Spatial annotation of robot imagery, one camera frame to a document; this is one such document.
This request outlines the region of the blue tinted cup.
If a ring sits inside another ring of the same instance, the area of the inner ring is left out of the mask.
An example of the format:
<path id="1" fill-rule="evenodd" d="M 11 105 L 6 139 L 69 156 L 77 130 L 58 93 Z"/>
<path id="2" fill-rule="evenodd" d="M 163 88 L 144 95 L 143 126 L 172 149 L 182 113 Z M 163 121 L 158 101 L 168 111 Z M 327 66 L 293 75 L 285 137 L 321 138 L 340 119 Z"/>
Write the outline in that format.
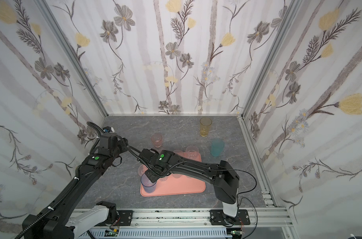
<path id="1" fill-rule="evenodd" d="M 143 189 L 146 193 L 153 193 L 156 189 L 156 182 L 151 182 L 146 174 L 141 176 L 141 185 L 143 186 Z"/>

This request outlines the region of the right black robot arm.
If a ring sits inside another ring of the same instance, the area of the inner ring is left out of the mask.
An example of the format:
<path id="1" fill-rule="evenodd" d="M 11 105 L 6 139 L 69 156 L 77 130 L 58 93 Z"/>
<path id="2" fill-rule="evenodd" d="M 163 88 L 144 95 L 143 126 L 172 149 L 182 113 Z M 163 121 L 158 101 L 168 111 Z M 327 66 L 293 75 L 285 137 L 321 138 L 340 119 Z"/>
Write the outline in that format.
<path id="1" fill-rule="evenodd" d="M 214 187 L 216 198 L 222 202 L 225 219 L 230 224 L 234 223 L 238 215 L 240 177 L 227 161 L 203 163 L 169 150 L 157 152 L 154 149 L 143 149 L 138 162 L 147 167 L 145 174 L 153 183 L 170 174 L 181 174 L 210 183 Z"/>

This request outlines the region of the yellow tinted cup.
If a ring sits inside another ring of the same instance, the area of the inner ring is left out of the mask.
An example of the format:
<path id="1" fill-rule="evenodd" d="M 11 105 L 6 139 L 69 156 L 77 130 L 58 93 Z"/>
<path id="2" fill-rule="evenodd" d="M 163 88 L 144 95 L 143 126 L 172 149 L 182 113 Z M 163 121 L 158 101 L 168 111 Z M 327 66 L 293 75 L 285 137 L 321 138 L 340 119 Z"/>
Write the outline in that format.
<path id="1" fill-rule="evenodd" d="M 210 127 L 212 125 L 212 119 L 209 117 L 202 117 L 200 119 L 200 135 L 202 137 L 207 137 L 210 131 Z"/>

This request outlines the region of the clear faceted glass three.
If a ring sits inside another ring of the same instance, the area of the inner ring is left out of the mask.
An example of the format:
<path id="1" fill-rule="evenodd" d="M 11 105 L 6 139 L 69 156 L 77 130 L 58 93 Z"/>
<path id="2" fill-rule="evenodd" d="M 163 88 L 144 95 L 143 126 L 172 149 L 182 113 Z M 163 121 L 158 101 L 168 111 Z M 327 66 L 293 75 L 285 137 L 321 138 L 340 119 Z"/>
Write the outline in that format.
<path id="1" fill-rule="evenodd" d="M 196 146 L 188 146 L 185 150 L 185 157 L 193 160 L 197 160 L 199 156 L 199 149 Z"/>

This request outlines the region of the teal frosted cup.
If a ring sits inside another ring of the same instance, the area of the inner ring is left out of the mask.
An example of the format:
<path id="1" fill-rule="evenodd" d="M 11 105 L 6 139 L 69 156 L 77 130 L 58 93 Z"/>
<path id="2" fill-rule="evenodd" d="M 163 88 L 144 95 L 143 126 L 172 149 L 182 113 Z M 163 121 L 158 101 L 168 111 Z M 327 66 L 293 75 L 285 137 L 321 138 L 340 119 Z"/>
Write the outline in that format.
<path id="1" fill-rule="evenodd" d="M 222 139 L 214 139 L 211 143 L 210 153 L 214 157 L 218 157 L 224 149 L 225 142 Z"/>

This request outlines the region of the pink tinted cup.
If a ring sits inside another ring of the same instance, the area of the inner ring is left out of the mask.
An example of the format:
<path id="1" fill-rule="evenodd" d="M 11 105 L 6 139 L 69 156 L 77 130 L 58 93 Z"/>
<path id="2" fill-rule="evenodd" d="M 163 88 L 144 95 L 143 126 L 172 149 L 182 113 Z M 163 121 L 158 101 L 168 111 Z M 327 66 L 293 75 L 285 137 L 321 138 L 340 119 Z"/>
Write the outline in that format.
<path id="1" fill-rule="evenodd" d="M 155 133 L 151 136 L 151 141 L 156 148 L 160 148 L 163 145 L 163 136 L 160 133 Z"/>

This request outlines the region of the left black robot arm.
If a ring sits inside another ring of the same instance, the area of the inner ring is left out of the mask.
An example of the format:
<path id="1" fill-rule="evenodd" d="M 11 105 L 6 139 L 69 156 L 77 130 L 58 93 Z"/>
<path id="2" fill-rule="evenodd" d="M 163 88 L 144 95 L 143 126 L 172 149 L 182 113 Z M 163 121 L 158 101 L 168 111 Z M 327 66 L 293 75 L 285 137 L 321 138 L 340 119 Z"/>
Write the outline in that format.
<path id="1" fill-rule="evenodd" d="M 116 133 L 107 132 L 99 137 L 94 149 L 76 168 L 75 176 L 63 191 L 39 214 L 28 215 L 18 239 L 75 239 L 98 224 L 116 225 L 121 216 L 114 203 L 99 202 L 101 216 L 94 215 L 85 229 L 67 223 L 89 188 L 113 165 L 116 158 L 128 150 L 128 141 Z"/>

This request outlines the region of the clear faceted glass two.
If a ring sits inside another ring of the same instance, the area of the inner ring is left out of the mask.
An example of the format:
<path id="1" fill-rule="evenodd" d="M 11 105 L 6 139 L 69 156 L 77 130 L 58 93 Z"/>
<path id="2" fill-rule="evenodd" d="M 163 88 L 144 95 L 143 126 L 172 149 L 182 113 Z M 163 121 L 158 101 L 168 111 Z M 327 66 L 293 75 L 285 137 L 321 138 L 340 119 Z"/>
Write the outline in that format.
<path id="1" fill-rule="evenodd" d="M 138 169 L 138 174 L 140 177 L 142 177 L 143 174 L 145 174 L 145 172 L 147 171 L 147 167 L 145 165 L 141 165 Z"/>

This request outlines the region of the clear faceted glass four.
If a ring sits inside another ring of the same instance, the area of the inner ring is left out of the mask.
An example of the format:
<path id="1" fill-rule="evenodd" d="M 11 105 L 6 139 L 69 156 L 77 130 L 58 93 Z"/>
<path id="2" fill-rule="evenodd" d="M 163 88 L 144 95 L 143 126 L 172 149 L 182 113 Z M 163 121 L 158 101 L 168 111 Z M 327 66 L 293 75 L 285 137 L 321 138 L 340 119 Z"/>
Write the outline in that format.
<path id="1" fill-rule="evenodd" d="M 174 153 L 179 156 L 184 156 L 184 152 L 182 150 L 174 150 Z"/>

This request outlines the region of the pink rectangular tray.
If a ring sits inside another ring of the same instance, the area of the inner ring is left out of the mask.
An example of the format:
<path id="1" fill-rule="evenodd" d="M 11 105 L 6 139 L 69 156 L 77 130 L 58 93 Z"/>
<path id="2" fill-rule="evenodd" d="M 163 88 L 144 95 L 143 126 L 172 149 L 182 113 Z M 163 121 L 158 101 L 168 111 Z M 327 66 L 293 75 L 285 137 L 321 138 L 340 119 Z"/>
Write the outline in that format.
<path id="1" fill-rule="evenodd" d="M 202 193 L 206 189 L 204 181 L 180 174 L 171 174 L 156 182 L 153 193 L 146 193 L 141 185 L 140 193 L 144 197 L 170 196 L 181 194 Z"/>

